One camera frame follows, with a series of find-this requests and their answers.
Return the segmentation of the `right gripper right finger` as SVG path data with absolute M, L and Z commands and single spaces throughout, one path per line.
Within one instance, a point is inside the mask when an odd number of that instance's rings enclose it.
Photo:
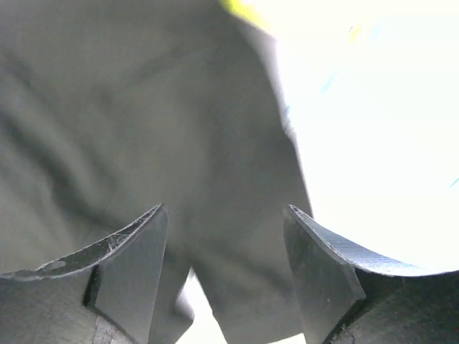
M 458 273 L 377 254 L 284 210 L 284 241 L 307 343 L 456 343 Z

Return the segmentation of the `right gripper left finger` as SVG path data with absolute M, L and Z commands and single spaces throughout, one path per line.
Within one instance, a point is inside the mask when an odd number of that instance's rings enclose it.
M 157 205 L 38 269 L 1 276 L 1 342 L 147 343 L 166 246 Z

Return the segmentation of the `black long sleeve shirt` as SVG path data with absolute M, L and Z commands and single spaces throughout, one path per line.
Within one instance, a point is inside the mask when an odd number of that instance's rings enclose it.
M 1 271 L 169 215 L 156 343 L 190 271 L 228 343 L 301 332 L 283 208 L 308 208 L 265 63 L 218 1 L 1 3 Z

